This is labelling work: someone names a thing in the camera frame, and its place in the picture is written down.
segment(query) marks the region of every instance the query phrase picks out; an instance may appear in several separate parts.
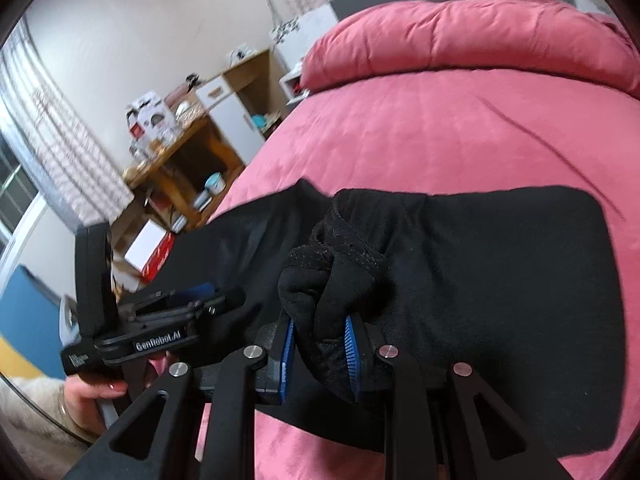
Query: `white drawer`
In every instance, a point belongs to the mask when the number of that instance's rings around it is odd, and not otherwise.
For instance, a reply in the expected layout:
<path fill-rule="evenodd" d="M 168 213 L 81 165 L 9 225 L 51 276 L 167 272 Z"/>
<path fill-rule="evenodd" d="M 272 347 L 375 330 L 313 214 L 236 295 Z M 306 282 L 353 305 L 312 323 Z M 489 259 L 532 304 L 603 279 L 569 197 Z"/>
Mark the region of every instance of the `white drawer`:
<path fill-rule="evenodd" d="M 196 89 L 196 95 L 205 110 L 209 110 L 209 108 L 218 104 L 231 93 L 232 90 L 229 83 L 227 83 L 225 77 L 221 75 Z"/>

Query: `desk leg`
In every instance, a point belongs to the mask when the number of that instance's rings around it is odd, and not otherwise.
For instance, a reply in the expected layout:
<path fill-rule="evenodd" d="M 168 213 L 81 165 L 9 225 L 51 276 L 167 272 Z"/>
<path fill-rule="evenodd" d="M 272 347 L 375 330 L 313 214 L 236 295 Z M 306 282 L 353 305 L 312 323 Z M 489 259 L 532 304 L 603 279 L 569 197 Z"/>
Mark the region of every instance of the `desk leg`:
<path fill-rule="evenodd" d="M 175 182 L 162 171 L 156 171 L 152 178 L 156 184 L 158 184 L 162 192 L 169 197 L 169 200 L 171 200 L 175 205 L 175 208 L 185 216 L 190 226 L 195 227 L 200 221 L 200 213 L 191 207 L 191 205 L 184 199 Z"/>
<path fill-rule="evenodd" d="M 233 171 L 235 168 L 242 166 L 242 160 L 236 155 L 236 152 L 217 140 L 213 132 L 208 132 L 204 141 L 209 151 L 224 163 L 227 171 Z"/>
<path fill-rule="evenodd" d="M 174 181 L 181 190 L 181 195 L 187 202 L 192 204 L 193 201 L 196 200 L 198 193 L 191 185 L 191 182 L 189 182 L 189 179 L 186 178 L 175 166 L 172 166 L 171 163 L 167 163 L 159 171 L 162 171 L 164 176 Z"/>

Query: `cardboard box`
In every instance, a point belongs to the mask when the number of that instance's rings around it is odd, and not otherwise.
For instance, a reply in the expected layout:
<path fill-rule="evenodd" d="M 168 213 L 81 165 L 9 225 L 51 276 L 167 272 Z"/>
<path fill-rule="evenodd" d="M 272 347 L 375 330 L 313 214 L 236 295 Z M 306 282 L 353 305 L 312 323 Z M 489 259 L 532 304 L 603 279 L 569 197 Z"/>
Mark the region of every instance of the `cardboard box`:
<path fill-rule="evenodd" d="M 175 235 L 149 220 L 124 255 L 142 278 L 150 282 L 164 264 L 174 244 Z"/>

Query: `shelf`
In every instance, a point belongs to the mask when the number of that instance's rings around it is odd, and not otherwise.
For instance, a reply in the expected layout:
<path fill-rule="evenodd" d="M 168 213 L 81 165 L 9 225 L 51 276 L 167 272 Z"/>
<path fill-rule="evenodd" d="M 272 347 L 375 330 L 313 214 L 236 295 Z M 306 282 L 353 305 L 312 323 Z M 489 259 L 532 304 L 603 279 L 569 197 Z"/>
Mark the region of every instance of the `shelf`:
<path fill-rule="evenodd" d="M 226 69 L 222 75 L 234 92 L 242 91 L 256 81 L 261 74 L 269 71 L 269 56 L 268 49 L 254 52 Z"/>
<path fill-rule="evenodd" d="M 303 90 L 300 94 L 296 95 L 293 99 L 291 99 L 287 105 L 297 104 L 300 101 L 303 101 L 309 97 L 309 90 Z"/>
<path fill-rule="evenodd" d="M 204 115 L 190 124 L 190 126 L 184 130 L 180 136 L 170 146 L 167 146 L 162 152 L 159 153 L 156 158 L 150 160 L 146 166 L 129 182 L 129 189 L 136 189 L 140 184 L 148 179 L 153 173 L 158 171 L 164 164 L 171 158 L 171 156 L 177 152 L 187 140 L 191 139 L 202 128 L 209 124 L 209 117 Z"/>
<path fill-rule="evenodd" d="M 229 189 L 231 189 L 231 185 L 235 182 L 236 178 L 240 176 L 242 170 L 244 170 L 244 166 L 239 166 L 233 171 L 227 171 L 224 174 L 226 184 L 225 189 L 223 189 L 220 194 L 213 197 L 213 200 L 209 203 L 209 205 L 207 205 L 206 208 L 202 210 L 202 212 L 200 213 L 200 221 L 196 224 L 196 227 L 202 227 L 207 223 L 207 221 L 209 221 L 209 218 L 211 217 L 211 215 L 213 215 L 213 213 L 216 212 L 216 209 L 218 209 L 218 206 L 224 200 L 224 197 L 229 192 Z"/>
<path fill-rule="evenodd" d="M 301 74 L 302 74 L 302 62 L 299 61 L 296 63 L 295 67 L 293 67 L 292 70 L 290 70 L 280 78 L 280 81 L 291 81 L 292 79 L 300 78 Z"/>
<path fill-rule="evenodd" d="M 273 125 L 276 124 L 280 120 L 280 112 L 274 112 L 271 114 L 271 117 L 267 121 L 267 123 L 260 128 L 260 133 L 265 135 L 269 130 L 273 128 Z"/>

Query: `fingernail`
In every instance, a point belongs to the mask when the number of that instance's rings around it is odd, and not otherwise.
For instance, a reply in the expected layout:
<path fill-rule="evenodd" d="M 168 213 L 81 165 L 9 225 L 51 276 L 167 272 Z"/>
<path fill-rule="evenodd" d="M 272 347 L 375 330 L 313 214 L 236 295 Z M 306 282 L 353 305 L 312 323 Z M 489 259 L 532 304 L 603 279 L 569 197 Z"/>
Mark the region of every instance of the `fingernail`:
<path fill-rule="evenodd" d="M 109 383 L 109 387 L 111 390 L 114 390 L 116 392 L 127 391 L 127 383 Z"/>

